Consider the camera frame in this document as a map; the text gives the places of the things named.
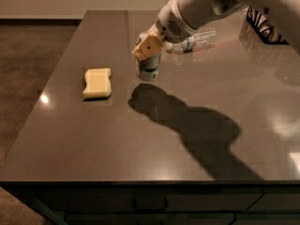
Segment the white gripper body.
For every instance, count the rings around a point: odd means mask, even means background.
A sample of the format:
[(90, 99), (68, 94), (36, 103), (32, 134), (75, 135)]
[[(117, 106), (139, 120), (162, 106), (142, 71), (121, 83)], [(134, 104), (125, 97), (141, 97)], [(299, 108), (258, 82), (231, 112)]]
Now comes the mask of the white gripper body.
[(159, 41), (179, 43), (189, 38), (201, 26), (200, 0), (170, 0), (157, 15), (149, 31)]

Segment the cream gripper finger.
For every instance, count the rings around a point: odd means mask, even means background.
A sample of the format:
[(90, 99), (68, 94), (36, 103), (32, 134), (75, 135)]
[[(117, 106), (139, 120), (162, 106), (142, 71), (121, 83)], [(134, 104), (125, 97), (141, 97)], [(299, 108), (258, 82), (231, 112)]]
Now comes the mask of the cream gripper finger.
[(150, 34), (149, 38), (149, 45), (137, 45), (132, 51), (132, 54), (139, 60), (145, 60), (147, 58), (150, 58), (156, 53), (161, 52), (163, 49), (163, 45), (158, 40), (158, 37), (155, 34)]
[(150, 38), (150, 33), (145, 31), (145, 32), (141, 32), (139, 34), (139, 37), (137, 39), (136, 44), (137, 45), (144, 45), (144, 46), (148, 46), (149, 45), (149, 38)]

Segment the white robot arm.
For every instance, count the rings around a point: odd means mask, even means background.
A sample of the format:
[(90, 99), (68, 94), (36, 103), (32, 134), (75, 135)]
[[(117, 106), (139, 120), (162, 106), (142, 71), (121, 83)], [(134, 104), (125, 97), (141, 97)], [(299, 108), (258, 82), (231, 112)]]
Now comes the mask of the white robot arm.
[(157, 21), (138, 42), (133, 54), (143, 61), (162, 51), (165, 42), (179, 43), (211, 21), (252, 7), (275, 26), (300, 53), (300, 0), (170, 0)]

